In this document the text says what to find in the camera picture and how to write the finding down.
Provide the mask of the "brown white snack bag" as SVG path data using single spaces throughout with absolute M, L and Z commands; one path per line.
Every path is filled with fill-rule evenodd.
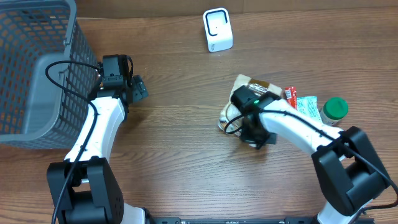
M 233 102 L 232 95 L 233 93 L 240 87 L 245 86 L 247 89 L 251 90 L 256 96 L 261 96 L 266 92 L 271 92 L 279 97 L 282 96 L 282 89 L 279 86 L 271 84 L 266 81 L 256 80 L 251 77 L 245 76 L 243 74 L 239 74 L 234 81 L 233 88 L 230 93 L 229 101 L 224 106 L 224 108 L 220 112 L 220 116 L 218 118 L 218 127 L 224 131 L 225 133 L 232 132 L 233 134 L 240 137 L 241 134 L 241 125 L 243 118 L 238 118 L 233 121 L 230 125 L 228 123 L 241 115 L 239 107 L 241 103 L 238 103 L 238 106 Z

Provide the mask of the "red stick sachet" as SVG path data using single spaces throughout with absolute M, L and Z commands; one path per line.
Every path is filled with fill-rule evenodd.
M 297 110 L 298 101 L 297 101 L 297 89 L 295 86 L 290 86 L 285 88 L 285 97 L 288 104 Z

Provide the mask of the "teal orange snack packet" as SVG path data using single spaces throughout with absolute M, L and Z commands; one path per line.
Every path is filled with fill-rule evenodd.
M 304 96 L 297 98 L 297 110 L 315 121 L 322 122 L 318 110 L 318 98 L 316 96 Z

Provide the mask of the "green lid jar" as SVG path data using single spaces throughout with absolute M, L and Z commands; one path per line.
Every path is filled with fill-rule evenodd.
M 347 102 L 340 97 L 330 98 L 321 108 L 320 117 L 324 124 L 333 126 L 339 123 L 349 111 Z

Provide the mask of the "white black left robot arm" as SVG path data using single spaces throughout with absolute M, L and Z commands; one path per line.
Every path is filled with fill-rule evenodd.
M 124 202 L 110 168 L 116 133 L 129 105 L 148 96 L 142 78 L 134 75 L 128 55 L 106 55 L 93 67 L 98 79 L 87 96 L 53 78 L 49 81 L 88 103 L 88 114 L 74 146 L 62 162 L 47 169 L 54 210 L 52 223 L 153 223 L 150 213 Z

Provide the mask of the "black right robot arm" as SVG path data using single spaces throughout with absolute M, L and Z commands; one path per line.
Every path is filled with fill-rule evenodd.
M 324 208 L 313 223 L 355 223 L 371 209 L 369 203 L 394 183 L 364 131 L 342 130 L 298 112 L 280 96 L 259 96 L 246 86 L 231 95 L 240 114 L 242 141 L 260 149 L 280 136 L 310 155 L 323 196 Z

